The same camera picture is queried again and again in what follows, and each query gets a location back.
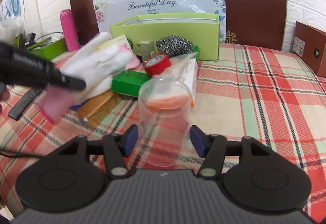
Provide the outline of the golden brown cosmetic box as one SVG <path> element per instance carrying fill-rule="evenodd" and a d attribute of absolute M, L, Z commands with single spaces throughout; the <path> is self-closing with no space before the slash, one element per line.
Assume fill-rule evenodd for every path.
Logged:
<path fill-rule="evenodd" d="M 78 119 L 91 128 L 97 127 L 121 102 L 122 95 L 111 90 L 90 98 L 76 112 Z"/>

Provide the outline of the clear plastic cup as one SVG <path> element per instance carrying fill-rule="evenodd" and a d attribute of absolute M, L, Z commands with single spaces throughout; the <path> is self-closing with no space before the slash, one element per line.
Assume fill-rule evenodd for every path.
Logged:
<path fill-rule="evenodd" d="M 158 77 L 141 86 L 136 148 L 145 162 L 166 168 L 182 160 L 189 149 L 191 106 L 191 92 L 181 81 Z"/>

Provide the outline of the white orange long box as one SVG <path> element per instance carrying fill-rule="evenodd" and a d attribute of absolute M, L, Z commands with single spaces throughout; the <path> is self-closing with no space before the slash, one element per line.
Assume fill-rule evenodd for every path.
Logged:
<path fill-rule="evenodd" d="M 157 78 L 174 78 L 184 83 L 192 96 L 191 107 L 195 106 L 198 64 L 195 57 L 181 55 L 171 58 L 172 66 L 166 68 Z"/>

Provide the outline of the white and pink glove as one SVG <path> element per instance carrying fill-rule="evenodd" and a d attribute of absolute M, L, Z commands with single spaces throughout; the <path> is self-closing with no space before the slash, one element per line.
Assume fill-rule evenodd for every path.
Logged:
<path fill-rule="evenodd" d="M 124 46 L 111 45 L 97 50 L 101 43 L 111 39 L 109 33 L 100 32 L 60 69 L 65 75 L 83 79 L 85 89 L 72 91 L 53 85 L 46 87 L 38 107 L 50 122 L 57 123 L 70 107 L 110 90 L 115 75 L 139 66 L 139 59 Z"/>

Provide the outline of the red tape roll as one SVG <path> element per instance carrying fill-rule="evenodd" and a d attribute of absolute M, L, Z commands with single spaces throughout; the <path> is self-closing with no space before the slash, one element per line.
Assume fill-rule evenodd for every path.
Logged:
<path fill-rule="evenodd" d="M 170 58 L 166 54 L 159 54 L 144 63 L 144 69 L 148 76 L 160 75 L 166 68 L 172 66 Z"/>

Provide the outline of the steel wool scrubber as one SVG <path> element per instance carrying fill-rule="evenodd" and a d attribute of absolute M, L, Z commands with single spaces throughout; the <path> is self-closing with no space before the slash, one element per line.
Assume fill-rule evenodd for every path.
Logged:
<path fill-rule="evenodd" d="M 155 42 L 157 49 L 169 58 L 192 53 L 194 44 L 182 36 L 170 35 Z"/>

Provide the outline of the green tissue box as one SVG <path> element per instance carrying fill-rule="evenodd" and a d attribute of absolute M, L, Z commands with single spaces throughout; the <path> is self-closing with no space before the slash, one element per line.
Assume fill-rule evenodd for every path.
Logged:
<path fill-rule="evenodd" d="M 51 38 L 47 38 L 40 42 L 36 42 L 30 47 L 27 47 L 26 51 L 32 55 L 36 55 L 50 61 L 65 53 L 67 51 L 67 47 L 64 38 L 60 38 L 54 42 L 51 41 Z"/>

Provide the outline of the black remote control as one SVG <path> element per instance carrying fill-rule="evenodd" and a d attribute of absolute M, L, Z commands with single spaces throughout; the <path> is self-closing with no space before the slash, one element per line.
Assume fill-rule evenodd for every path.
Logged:
<path fill-rule="evenodd" d="M 29 89 L 20 100 L 10 109 L 8 116 L 18 121 L 26 109 L 33 103 L 34 100 L 42 93 L 43 89 L 41 88 L 31 88 Z"/>

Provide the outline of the pink thermos bottle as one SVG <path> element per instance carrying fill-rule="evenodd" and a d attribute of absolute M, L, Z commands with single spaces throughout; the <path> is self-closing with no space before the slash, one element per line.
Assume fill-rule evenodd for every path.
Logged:
<path fill-rule="evenodd" d="M 60 13 L 60 22 L 67 50 L 69 52 L 78 50 L 81 46 L 78 40 L 74 17 L 70 9 L 63 10 Z"/>

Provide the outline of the plaid bed sheet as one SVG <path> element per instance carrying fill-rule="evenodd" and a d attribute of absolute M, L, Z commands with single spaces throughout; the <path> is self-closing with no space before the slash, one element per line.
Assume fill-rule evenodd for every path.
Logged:
<path fill-rule="evenodd" d="M 47 154 L 75 136 L 97 140 L 122 133 L 139 121 L 135 99 L 125 99 L 96 128 L 80 123 L 73 111 L 53 125 L 30 106 L 18 121 L 8 111 L 26 92 L 14 87 L 3 103 L 1 145 Z M 325 218 L 325 79 L 296 55 L 255 46 L 223 44 L 219 59 L 198 64 L 191 124 L 229 140 L 258 139 L 303 169 L 312 191 L 304 211 Z"/>

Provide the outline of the small olive green box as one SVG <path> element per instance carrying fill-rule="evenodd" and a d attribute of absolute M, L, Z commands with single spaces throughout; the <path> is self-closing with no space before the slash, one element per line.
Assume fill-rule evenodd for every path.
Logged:
<path fill-rule="evenodd" d="M 155 45 L 153 41 L 141 41 L 139 43 L 141 58 L 143 62 L 147 62 L 149 59 L 155 56 Z"/>

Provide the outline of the yellow green flat package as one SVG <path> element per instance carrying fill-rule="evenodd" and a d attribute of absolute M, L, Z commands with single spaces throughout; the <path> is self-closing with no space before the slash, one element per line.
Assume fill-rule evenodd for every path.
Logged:
<path fill-rule="evenodd" d="M 111 46 L 111 45 L 124 46 L 124 47 L 126 47 L 128 50 L 130 50 L 132 52 L 132 48 L 130 47 L 130 44 L 129 44 L 129 42 L 128 42 L 125 35 L 122 35 L 120 37 L 113 38 L 113 39 L 111 39 L 109 41 L 101 43 L 98 46 L 97 50 L 105 49 L 105 48 L 107 48 L 108 46 Z"/>

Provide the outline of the light green storage box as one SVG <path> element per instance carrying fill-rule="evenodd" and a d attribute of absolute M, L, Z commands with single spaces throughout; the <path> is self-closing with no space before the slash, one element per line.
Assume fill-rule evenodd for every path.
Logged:
<path fill-rule="evenodd" d="M 124 35 L 134 46 L 176 35 L 199 47 L 199 59 L 219 57 L 219 15 L 211 13 L 161 13 L 137 15 L 110 26 L 113 38 Z"/>

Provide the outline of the brown cardboard box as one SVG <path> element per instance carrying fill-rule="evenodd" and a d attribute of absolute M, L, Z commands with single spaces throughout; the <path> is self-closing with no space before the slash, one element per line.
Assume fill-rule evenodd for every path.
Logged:
<path fill-rule="evenodd" d="M 296 22 L 292 52 L 319 77 L 325 77 L 325 42 L 326 33 L 312 26 Z"/>

